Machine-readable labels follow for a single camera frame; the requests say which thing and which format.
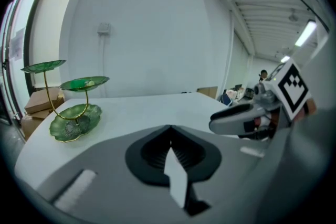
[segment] green leaf-shaped plate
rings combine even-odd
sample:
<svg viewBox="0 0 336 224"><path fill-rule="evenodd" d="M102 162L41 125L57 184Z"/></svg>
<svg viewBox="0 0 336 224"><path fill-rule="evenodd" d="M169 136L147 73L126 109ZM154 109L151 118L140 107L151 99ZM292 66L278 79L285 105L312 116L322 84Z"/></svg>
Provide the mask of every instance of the green leaf-shaped plate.
<svg viewBox="0 0 336 224"><path fill-rule="evenodd" d="M60 88L62 90L74 91L74 92L84 92L90 91L104 84L110 78L104 76L96 77L85 77L80 79L74 79L61 84Z"/></svg>
<svg viewBox="0 0 336 224"><path fill-rule="evenodd" d="M56 60L56 61L51 61L51 62L42 62L42 63L37 63L35 65L25 67L21 69L23 72L26 73L42 73L43 71L50 71L53 70L56 67L59 67L63 65L66 62L66 60Z"/></svg>
<svg viewBox="0 0 336 224"><path fill-rule="evenodd" d="M78 104L72 108L65 109L60 115L66 118L74 118L85 108L85 104ZM60 142L71 142L77 140L82 135L88 134L100 121L101 108L95 104L89 104L83 116L74 120L64 120L56 116L50 125L50 134L55 140Z"/></svg>

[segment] person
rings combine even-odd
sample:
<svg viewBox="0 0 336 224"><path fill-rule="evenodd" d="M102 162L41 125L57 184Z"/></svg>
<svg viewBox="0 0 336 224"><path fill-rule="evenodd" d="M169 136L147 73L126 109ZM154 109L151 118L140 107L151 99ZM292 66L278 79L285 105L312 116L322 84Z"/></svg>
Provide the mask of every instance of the person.
<svg viewBox="0 0 336 224"><path fill-rule="evenodd" d="M267 71L263 69L259 75L259 82L262 82L264 79L267 79Z"/></svg>

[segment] desk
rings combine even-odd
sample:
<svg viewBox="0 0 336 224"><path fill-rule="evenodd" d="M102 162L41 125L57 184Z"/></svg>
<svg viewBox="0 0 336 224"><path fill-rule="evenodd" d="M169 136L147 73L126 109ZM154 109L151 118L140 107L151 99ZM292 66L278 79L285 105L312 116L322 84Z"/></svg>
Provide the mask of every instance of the desk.
<svg viewBox="0 0 336 224"><path fill-rule="evenodd" d="M57 112L84 103L71 99L57 108ZM212 133L210 116L226 105L201 93L155 95L147 97L90 99L101 107L98 126L75 142L60 143L49 133L55 113L50 114L31 135L15 165L15 174L33 189L54 171L89 147L111 138L160 125L183 125Z"/></svg>

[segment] ceiling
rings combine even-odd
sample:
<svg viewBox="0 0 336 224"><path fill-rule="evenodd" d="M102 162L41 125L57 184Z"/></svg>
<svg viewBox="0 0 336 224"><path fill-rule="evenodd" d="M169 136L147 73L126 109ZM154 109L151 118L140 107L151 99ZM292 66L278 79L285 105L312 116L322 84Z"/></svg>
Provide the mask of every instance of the ceiling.
<svg viewBox="0 0 336 224"><path fill-rule="evenodd" d="M226 0L233 2L253 43L255 56L279 62L292 56L303 66L317 47L316 31L302 47L295 46L312 12L300 0ZM296 18L291 22L289 17Z"/></svg>

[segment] ceiling light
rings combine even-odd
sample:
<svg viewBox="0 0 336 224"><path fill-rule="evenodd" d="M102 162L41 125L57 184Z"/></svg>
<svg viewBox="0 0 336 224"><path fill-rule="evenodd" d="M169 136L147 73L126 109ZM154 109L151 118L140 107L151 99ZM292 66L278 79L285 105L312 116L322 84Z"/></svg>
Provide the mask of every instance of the ceiling light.
<svg viewBox="0 0 336 224"><path fill-rule="evenodd" d="M289 60L289 56L285 56L285 57L283 57L282 59L281 59L281 62L287 62L288 60Z"/></svg>
<svg viewBox="0 0 336 224"><path fill-rule="evenodd" d="M316 23L312 20L308 21L298 41L295 42L295 46L301 47L310 37L310 35L314 32L315 29L316 29Z"/></svg>

